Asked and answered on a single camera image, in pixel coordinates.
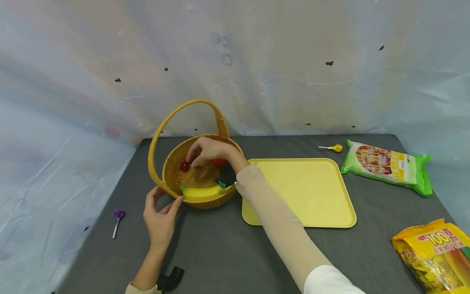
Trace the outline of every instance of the toy banana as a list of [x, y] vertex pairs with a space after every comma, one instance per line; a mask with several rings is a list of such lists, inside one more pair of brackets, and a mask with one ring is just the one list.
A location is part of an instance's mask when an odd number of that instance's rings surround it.
[[231, 186], [223, 189], [219, 185], [210, 188], [198, 189], [198, 188], [187, 188], [180, 186], [181, 192], [183, 192], [183, 198], [192, 201], [202, 201], [214, 199], [223, 193], [227, 192]]

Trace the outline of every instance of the hand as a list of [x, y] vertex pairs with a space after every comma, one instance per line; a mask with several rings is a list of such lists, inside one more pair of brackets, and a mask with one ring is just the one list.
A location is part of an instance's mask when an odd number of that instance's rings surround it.
[[226, 158], [226, 155], [235, 147], [217, 140], [212, 140], [207, 137], [200, 137], [194, 142], [186, 155], [186, 161], [190, 162], [192, 158], [196, 157], [191, 163], [192, 167], [201, 167], [206, 161], [215, 158]]
[[162, 210], [155, 209], [155, 203], [166, 192], [156, 186], [147, 194], [145, 199], [144, 221], [150, 235], [150, 247], [166, 248], [170, 244], [175, 228], [175, 217], [181, 206], [183, 197], [179, 196], [172, 203], [163, 207]]

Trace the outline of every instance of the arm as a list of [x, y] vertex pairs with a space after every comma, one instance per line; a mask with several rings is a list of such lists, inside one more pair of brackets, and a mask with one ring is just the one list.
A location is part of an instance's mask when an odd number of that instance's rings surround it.
[[134, 281], [127, 286], [125, 294], [161, 293], [157, 290], [157, 279], [173, 236], [176, 213], [183, 199], [177, 198], [158, 212], [155, 203], [163, 195], [165, 191], [158, 186], [147, 194], [143, 216], [149, 230], [150, 249]]
[[237, 173], [238, 192], [250, 202], [271, 244], [303, 292], [307, 276], [315, 268], [331, 263], [256, 166], [250, 166], [239, 152], [229, 151], [227, 160]]
[[237, 190], [256, 212], [266, 235], [305, 294], [336, 294], [363, 292], [336, 268], [305, 232], [299, 218], [271, 188], [262, 172], [251, 166], [241, 153], [229, 144], [199, 138], [189, 149], [187, 160], [195, 155], [193, 166], [214, 158], [225, 158], [237, 173]]

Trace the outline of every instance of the person's right hand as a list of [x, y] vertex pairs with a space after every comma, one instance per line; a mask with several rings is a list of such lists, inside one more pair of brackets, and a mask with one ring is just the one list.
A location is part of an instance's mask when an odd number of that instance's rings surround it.
[[207, 137], [200, 137], [189, 149], [188, 154], [186, 155], [186, 161], [190, 162], [191, 159], [197, 156], [191, 163], [191, 166], [201, 167], [206, 163], [206, 161], [211, 159], [227, 159], [226, 155], [231, 148], [234, 147], [230, 144], [212, 140]]

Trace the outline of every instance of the black object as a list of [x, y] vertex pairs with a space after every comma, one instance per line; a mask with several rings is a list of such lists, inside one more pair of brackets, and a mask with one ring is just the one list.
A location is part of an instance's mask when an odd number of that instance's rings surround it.
[[226, 161], [220, 167], [220, 175], [215, 178], [215, 181], [218, 182], [223, 189], [233, 185], [236, 182], [236, 173], [230, 165], [230, 162]]
[[175, 289], [183, 279], [184, 269], [177, 266], [173, 267], [172, 273], [169, 276], [160, 274], [157, 279], [157, 290], [162, 290], [162, 293], [167, 290]]

